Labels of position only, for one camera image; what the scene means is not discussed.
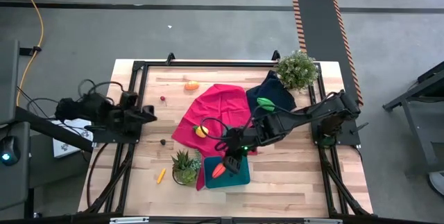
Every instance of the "yellow cable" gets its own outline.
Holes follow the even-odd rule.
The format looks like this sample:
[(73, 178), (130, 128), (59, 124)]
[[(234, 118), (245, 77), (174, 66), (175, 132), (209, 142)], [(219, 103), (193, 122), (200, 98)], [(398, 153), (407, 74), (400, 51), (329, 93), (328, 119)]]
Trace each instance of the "yellow cable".
[[(37, 46), (40, 47), (40, 45), (42, 44), (43, 34), (44, 34), (43, 20), (42, 20), (42, 16), (40, 15), (39, 8), (37, 8), (37, 6), (35, 5), (34, 0), (31, 0), (31, 3), (33, 4), (35, 11), (37, 12), (37, 16), (39, 17), (39, 20), (40, 20), (40, 40), (39, 40), (39, 43), (37, 44)], [(26, 74), (28, 73), (28, 69), (29, 69), (31, 63), (34, 61), (35, 56), (37, 56), (37, 51), (34, 51), (32, 58), (29, 60), (28, 64), (26, 65), (25, 72), (23, 73), (23, 76), (22, 76), (22, 81), (20, 81), (20, 86), (19, 86), (20, 89), (22, 89)], [(20, 95), (21, 95), (21, 93), (19, 90), (17, 92), (17, 102), (16, 102), (17, 106), (19, 106)]]

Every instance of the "dark blue cloth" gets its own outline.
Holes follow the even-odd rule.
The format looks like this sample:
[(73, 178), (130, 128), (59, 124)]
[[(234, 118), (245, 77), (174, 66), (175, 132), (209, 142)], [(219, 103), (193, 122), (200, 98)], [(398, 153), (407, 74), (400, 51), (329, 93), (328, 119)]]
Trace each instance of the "dark blue cloth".
[[(269, 71), (264, 82), (259, 86), (249, 89), (246, 94), (251, 113), (253, 113), (253, 110), (259, 105), (257, 98), (267, 98), (275, 105), (283, 107), (286, 110), (292, 110), (296, 107), (294, 97), (280, 82), (276, 71)], [(260, 108), (256, 111), (254, 117), (267, 113), (270, 112)]]

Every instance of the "teal cloth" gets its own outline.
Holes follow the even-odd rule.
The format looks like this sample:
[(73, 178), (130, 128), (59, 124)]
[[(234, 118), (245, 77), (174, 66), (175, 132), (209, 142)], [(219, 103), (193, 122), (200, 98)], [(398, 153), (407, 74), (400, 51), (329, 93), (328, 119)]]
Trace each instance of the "teal cloth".
[(237, 186), (250, 183), (250, 171), (248, 170), (248, 159), (242, 157), (241, 168), (238, 174), (233, 174), (226, 170), (218, 178), (213, 178), (213, 170), (217, 164), (222, 162), (222, 157), (206, 157), (203, 160), (203, 171), (205, 174), (205, 186), (208, 189), (218, 187)]

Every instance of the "computer mouse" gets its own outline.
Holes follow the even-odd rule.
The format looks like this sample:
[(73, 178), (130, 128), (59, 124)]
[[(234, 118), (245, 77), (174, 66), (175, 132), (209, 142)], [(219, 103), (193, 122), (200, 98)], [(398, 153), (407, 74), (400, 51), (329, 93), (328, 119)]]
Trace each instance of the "computer mouse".
[(16, 164), (20, 160), (20, 150), (17, 138), (7, 136), (0, 140), (0, 160), (6, 166)]

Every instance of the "yellow lemon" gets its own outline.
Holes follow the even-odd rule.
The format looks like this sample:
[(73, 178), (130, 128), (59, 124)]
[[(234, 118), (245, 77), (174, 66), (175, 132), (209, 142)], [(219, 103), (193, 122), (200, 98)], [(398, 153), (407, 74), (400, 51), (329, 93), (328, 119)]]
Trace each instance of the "yellow lemon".
[(200, 138), (206, 138), (206, 135), (203, 133), (203, 131), (205, 131), (205, 133), (209, 133), (208, 129), (205, 126), (202, 126), (202, 129), (200, 128), (200, 126), (194, 126), (193, 127), (194, 131), (196, 132), (196, 135)]

